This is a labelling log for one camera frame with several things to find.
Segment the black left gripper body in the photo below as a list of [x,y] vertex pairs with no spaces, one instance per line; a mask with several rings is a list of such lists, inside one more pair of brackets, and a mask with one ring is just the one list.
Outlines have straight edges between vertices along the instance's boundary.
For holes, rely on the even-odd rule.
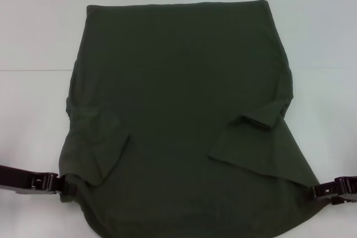
[[57,194],[56,173],[31,172],[1,166],[1,189],[23,195]]

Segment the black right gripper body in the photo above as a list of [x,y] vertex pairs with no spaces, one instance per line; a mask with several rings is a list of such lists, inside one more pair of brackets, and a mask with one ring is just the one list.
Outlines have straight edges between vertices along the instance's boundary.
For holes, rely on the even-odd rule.
[[337,183],[339,197],[345,199],[345,202],[356,202],[356,176],[338,177],[334,181]]

